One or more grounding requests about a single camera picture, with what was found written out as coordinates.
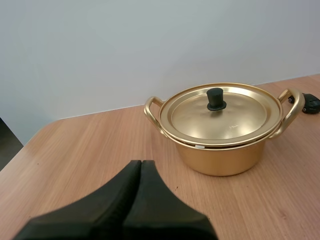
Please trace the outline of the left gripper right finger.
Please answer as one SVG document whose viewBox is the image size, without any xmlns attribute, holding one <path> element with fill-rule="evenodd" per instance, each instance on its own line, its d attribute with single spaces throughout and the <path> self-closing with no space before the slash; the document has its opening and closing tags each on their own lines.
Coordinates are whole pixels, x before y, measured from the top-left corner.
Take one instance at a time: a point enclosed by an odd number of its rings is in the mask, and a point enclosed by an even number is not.
<svg viewBox="0 0 320 240">
<path fill-rule="evenodd" d="M 181 201 L 153 160 L 141 164 L 139 187 L 122 225 L 125 240 L 216 240 L 206 215 Z"/>
</svg>

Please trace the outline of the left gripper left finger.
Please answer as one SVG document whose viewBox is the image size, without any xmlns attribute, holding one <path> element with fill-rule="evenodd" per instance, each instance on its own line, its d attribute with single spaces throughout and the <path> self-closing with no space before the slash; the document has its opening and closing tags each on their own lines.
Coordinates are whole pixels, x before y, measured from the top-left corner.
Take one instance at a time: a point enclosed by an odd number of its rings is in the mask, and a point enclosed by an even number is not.
<svg viewBox="0 0 320 240">
<path fill-rule="evenodd" d="M 89 195 L 30 219 L 17 240 L 120 240 L 122 225 L 138 191 L 140 160 L 130 161 L 116 176 Z"/>
</svg>

